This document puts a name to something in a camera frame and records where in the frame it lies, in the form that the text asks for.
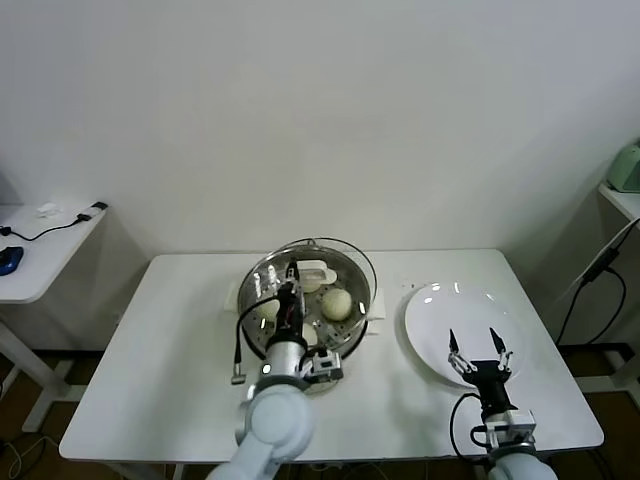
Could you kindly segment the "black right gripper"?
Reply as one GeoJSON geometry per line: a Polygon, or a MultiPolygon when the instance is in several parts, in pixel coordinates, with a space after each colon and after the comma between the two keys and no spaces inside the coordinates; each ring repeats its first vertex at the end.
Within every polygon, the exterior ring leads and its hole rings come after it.
{"type": "Polygon", "coordinates": [[[498,354],[497,360],[468,361],[461,354],[455,333],[450,329],[448,362],[464,382],[478,390],[483,414],[502,414],[516,409],[505,388],[511,378],[513,352],[507,349],[494,328],[490,327],[489,331],[498,354]]]}

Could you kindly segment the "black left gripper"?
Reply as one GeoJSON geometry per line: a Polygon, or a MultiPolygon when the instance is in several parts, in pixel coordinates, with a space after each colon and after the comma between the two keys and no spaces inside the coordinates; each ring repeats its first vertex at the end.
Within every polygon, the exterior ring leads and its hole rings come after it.
{"type": "Polygon", "coordinates": [[[296,272],[296,260],[286,267],[285,284],[277,291],[279,302],[276,313],[276,340],[303,341],[304,294],[300,274],[296,272]]]}

